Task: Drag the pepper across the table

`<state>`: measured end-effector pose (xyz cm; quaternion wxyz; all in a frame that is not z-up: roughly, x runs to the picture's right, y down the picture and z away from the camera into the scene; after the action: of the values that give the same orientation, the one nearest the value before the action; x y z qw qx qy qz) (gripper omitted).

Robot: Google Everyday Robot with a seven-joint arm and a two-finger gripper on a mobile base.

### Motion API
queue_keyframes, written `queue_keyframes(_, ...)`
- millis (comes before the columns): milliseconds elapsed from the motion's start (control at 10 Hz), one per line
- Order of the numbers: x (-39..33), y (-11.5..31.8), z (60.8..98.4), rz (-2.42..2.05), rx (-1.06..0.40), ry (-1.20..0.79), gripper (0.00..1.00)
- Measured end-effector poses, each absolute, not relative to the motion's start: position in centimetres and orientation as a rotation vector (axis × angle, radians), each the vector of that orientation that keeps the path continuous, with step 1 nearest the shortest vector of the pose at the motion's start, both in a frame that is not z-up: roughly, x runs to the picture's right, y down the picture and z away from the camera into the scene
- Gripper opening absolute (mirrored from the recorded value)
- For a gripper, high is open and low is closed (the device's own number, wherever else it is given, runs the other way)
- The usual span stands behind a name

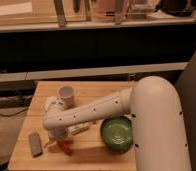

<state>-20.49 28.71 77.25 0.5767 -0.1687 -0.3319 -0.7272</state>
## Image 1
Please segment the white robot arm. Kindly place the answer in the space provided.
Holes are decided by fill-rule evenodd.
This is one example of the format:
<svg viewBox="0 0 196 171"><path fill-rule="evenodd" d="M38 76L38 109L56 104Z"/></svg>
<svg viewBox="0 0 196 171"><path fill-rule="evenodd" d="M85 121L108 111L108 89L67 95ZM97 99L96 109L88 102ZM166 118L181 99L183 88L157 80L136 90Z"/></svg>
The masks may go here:
<svg viewBox="0 0 196 171"><path fill-rule="evenodd" d="M51 138L63 139L70 126L125 114L132 116L137 171L192 171L179 94L159 76L72 109L52 105L43 127Z"/></svg>

